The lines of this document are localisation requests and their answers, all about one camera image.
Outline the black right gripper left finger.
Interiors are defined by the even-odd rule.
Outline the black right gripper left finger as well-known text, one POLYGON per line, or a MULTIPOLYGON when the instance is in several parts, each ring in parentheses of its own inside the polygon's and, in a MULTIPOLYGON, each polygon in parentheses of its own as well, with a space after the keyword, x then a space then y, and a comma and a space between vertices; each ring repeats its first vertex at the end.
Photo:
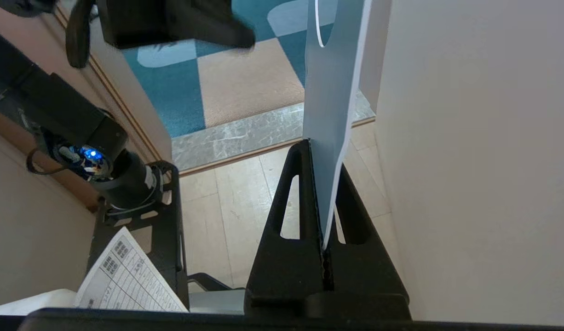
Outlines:
POLYGON ((308 140, 290 147, 244 297, 244 314, 252 317, 304 316, 305 300, 324 289, 321 229, 308 140), (299 238, 282 237, 291 182, 299 184, 299 238))

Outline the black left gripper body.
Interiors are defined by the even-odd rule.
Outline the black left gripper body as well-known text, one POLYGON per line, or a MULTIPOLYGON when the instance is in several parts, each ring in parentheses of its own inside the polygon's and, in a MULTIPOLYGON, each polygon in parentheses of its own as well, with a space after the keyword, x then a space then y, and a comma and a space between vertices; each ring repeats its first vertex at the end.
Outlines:
POLYGON ((104 41, 118 50, 173 43, 166 0, 98 0, 104 41))

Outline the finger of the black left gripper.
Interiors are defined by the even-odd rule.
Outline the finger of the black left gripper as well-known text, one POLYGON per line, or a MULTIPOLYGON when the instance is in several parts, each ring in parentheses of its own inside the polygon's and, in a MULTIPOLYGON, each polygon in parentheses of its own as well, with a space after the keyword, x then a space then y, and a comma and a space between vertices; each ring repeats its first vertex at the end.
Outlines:
POLYGON ((249 49, 254 31, 236 17, 231 0, 173 0, 171 37, 202 40, 221 46, 249 49))

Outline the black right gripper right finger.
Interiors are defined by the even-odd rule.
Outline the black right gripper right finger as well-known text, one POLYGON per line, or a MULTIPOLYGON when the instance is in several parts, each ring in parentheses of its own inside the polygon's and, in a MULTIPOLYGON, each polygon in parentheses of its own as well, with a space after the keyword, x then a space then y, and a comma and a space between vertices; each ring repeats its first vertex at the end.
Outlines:
POLYGON ((328 242, 326 308, 345 319, 410 320, 409 295, 345 166, 328 242))

